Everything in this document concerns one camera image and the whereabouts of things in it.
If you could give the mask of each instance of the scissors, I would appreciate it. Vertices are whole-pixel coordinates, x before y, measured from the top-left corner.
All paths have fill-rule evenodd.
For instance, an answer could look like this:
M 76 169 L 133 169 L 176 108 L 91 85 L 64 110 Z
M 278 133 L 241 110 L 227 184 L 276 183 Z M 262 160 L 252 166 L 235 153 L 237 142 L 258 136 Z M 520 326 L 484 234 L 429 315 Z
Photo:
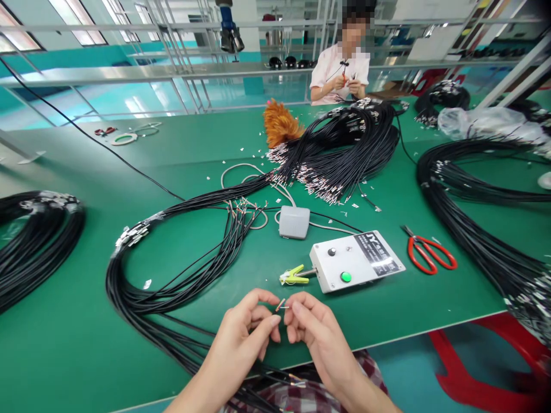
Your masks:
M 439 245 L 435 242 L 432 242 L 432 241 L 430 241 L 426 238 L 423 238 L 423 237 L 420 237 L 420 236 L 417 236 L 417 235 L 413 235 L 412 230 L 409 229 L 406 225 L 402 225 L 402 229 L 405 232 L 407 232 L 409 237 L 410 237 L 409 242 L 408 242 L 408 255 L 409 255 L 409 258 L 411 258 L 411 260 L 415 264 L 415 266 L 417 268 L 419 268 L 421 271 L 423 271 L 425 274 L 434 275 L 438 272 L 438 268 L 434 264 L 433 260 L 430 259 L 427 252 L 430 255 L 432 255 L 432 258 L 434 258 L 438 262 L 438 264 L 440 264 L 441 266 L 443 266 L 447 270 L 455 270 L 457 268 L 456 259 L 443 246 L 441 246 L 441 245 Z M 434 248 L 437 248 L 442 253 L 444 253 L 444 255 L 448 258 L 450 264 L 444 262 L 442 260 L 442 258 L 440 258 L 430 246 L 433 246 Z M 421 263 L 419 261 L 417 261 L 417 259 L 415 258 L 415 255 L 413 253 L 413 248 L 414 247 L 419 252 L 419 254 L 421 254 L 421 256 L 425 259 L 425 261 L 429 265 L 429 269 L 423 267 L 421 265 Z
M 113 128 L 113 126 L 110 126 L 110 127 L 108 127 L 107 129 L 105 129 L 105 130 L 103 130 L 103 129 L 96 129 L 96 130 L 94 131 L 94 134 L 95 134 L 96 136 L 105 137 L 105 136 L 107 136 L 108 134 L 113 133 L 113 132 L 116 131 L 116 130 L 117 130 L 117 128 Z

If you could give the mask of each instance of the person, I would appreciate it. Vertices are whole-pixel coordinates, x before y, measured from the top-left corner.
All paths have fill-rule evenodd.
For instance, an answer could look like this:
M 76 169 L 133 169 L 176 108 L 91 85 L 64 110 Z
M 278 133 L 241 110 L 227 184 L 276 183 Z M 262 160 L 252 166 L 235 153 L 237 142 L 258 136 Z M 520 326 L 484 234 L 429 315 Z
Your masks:
M 313 106 L 340 103 L 349 94 L 356 99 L 366 97 L 370 55 L 362 53 L 359 46 L 375 9 L 374 2 L 370 3 L 369 6 L 344 8 L 341 39 L 320 54 L 312 72 L 310 99 Z
M 255 289 L 226 312 L 203 365 L 165 413 L 219 412 L 241 387 L 255 360 L 264 359 L 270 339 L 281 342 L 281 316 L 261 302 L 275 306 L 280 299 Z M 294 413 L 401 412 L 385 394 L 380 373 L 377 385 L 362 369 L 328 306 L 304 291 L 292 295 L 286 306 L 289 342 L 306 343 L 321 383 L 304 380 L 304 388 L 277 383 L 260 391 L 261 396 L 282 411 Z M 378 368 L 372 359 L 369 364 L 373 377 Z M 238 407 L 251 411 L 242 404 Z M 234 410 L 226 407 L 223 411 Z

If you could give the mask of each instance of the red stool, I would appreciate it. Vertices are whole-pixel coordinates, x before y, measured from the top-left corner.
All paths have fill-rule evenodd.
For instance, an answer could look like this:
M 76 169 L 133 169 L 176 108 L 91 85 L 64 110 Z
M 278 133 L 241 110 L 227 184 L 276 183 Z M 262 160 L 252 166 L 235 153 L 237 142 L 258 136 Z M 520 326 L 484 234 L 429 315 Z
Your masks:
M 551 352 L 532 336 L 509 313 L 501 313 L 473 321 L 500 335 L 526 360 L 532 373 L 519 373 L 524 393 L 505 389 L 475 380 L 465 369 L 443 330 L 429 333 L 447 376 L 436 375 L 446 394 L 458 403 L 467 404 L 492 413 L 537 413 L 551 392 L 545 365 Z
M 459 84 L 463 84 L 466 77 L 467 77 L 467 75 L 459 75 L 458 77 L 455 78 L 455 82 L 457 82 Z
M 431 87 L 436 80 L 446 74 L 447 69 L 429 69 L 419 79 L 413 88 L 412 95 L 421 96 L 426 90 Z

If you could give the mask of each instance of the green button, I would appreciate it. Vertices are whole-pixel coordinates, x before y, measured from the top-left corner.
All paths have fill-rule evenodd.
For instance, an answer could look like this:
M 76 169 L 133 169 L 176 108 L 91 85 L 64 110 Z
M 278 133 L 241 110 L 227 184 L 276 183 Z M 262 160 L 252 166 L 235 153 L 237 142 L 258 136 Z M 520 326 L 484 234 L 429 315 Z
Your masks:
M 344 282 L 351 282 L 352 281 L 352 275 L 350 275 L 349 272 L 343 272 L 340 275 L 340 279 Z

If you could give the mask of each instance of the scissors handle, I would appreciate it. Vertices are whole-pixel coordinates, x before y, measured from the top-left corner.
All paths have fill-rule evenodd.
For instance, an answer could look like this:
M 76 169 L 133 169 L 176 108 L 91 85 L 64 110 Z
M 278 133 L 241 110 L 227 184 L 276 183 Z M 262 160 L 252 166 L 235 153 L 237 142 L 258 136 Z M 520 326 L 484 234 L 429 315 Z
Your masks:
M 415 248 L 417 250 L 417 252 L 419 252 L 419 254 L 421 254 L 421 256 L 425 259 L 426 263 L 429 265 L 428 269 L 425 268 L 419 261 L 417 261 L 417 258 L 415 257 L 415 254 L 413 253 L 413 248 Z M 434 275 L 438 272 L 438 268 L 436 268 L 436 265 L 434 265 L 434 263 L 432 262 L 430 257 L 425 252 L 425 250 L 423 248 L 421 248 L 421 246 L 415 242 L 414 237 L 411 237 L 409 239 L 409 242 L 408 242 L 408 255 L 409 255 L 409 258 L 412 260 L 413 264 L 417 268 L 419 268 L 422 272 L 424 272 L 425 274 Z
M 429 254 L 431 254 L 433 256 L 433 258 L 435 260 L 438 261 L 438 264 L 440 264 L 441 266 L 443 266 L 447 270 L 455 270 L 457 268 L 457 260 L 443 246 L 441 246 L 438 243 L 432 242 L 432 241 L 430 241 L 426 238 L 423 238 L 423 237 L 418 236 L 417 239 L 424 243 L 425 249 L 429 252 Z M 442 252 L 442 254 L 444 254 L 446 256 L 446 258 L 449 260 L 449 264 L 447 262 L 445 262 L 444 260 L 442 260 L 442 258 L 440 258 L 438 256 L 438 254 L 436 254 L 430 246 L 433 246 L 434 248 L 437 248 L 438 250 L 440 250 Z

